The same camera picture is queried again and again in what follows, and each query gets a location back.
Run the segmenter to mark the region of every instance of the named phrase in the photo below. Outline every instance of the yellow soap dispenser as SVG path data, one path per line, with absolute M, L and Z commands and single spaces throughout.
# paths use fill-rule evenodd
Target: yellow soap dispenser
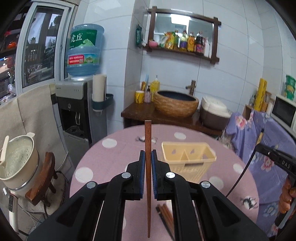
M 150 92 L 151 92 L 151 101 L 153 101 L 153 95 L 155 92 L 159 91 L 160 82 L 158 81 L 157 75 L 154 81 L 150 84 Z

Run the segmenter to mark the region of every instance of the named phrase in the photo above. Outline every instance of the yellow mug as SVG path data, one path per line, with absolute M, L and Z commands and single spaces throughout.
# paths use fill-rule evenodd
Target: yellow mug
M 136 103 L 142 104 L 144 102 L 144 91 L 136 91 Z

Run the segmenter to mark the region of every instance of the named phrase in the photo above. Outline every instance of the round table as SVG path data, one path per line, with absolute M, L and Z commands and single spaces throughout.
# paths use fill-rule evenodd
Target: round table
M 126 128 L 113 133 L 90 148 L 78 164 L 70 187 L 70 196 L 76 193 L 88 181 L 97 183 L 109 182 L 112 177 L 124 172 L 127 165 L 138 161 L 145 143 L 139 140 L 144 136 L 144 125 Z M 210 181 L 224 195 L 234 185 L 242 173 L 245 164 L 242 160 L 217 140 L 197 131 L 170 125 L 152 125 L 152 149 L 156 149 L 158 159 L 162 155 L 161 143 L 174 142 L 207 142 L 216 152 L 217 160 L 212 164 L 202 180 Z M 258 216 L 259 197 L 255 181 L 249 170 L 229 195 L 233 202 L 253 222 Z M 244 199 L 251 198 L 254 208 L 249 207 Z M 147 198 L 146 188 L 140 201 L 126 201 L 122 240 L 163 240 L 171 237 L 163 225 L 155 207 L 158 202 L 152 195 L 151 236 L 147 238 Z

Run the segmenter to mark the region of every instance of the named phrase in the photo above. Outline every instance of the person's hand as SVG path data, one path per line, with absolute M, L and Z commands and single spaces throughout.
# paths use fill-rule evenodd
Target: person's hand
M 279 211 L 281 213 L 286 213 L 290 210 L 292 202 L 292 198 L 296 198 L 296 188 L 291 189 L 291 182 L 287 178 L 286 182 L 282 188 L 282 194 L 279 197 Z

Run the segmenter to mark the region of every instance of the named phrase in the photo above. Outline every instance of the purple floral fabric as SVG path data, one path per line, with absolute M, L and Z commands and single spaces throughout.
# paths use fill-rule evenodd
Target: purple floral fabric
M 232 136 L 234 152 L 245 164 L 251 157 L 262 129 L 264 129 L 264 134 L 261 143 L 295 156 L 295 142 L 273 118 L 265 113 L 252 110 L 250 119 L 246 120 L 236 112 L 229 120 L 226 133 Z M 278 214 L 279 196 L 287 173 L 268 157 L 258 153 L 252 159 L 249 170 L 256 182 L 259 194 L 256 224 L 267 235 L 273 236 L 277 231 L 274 220 Z

